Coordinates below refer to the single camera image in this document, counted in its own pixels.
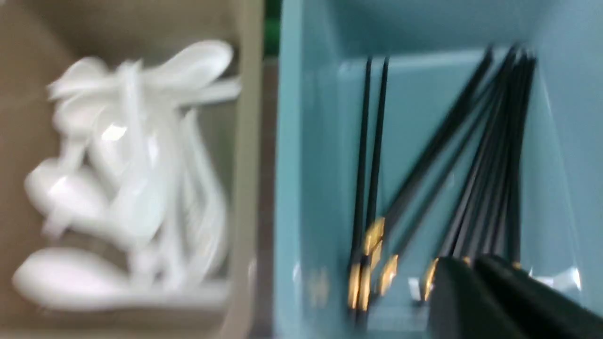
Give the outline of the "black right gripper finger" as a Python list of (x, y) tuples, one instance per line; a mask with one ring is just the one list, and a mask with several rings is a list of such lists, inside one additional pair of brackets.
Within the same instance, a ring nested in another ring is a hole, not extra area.
[(431, 339), (600, 339), (602, 318), (499, 256), (442, 257), (429, 298)]

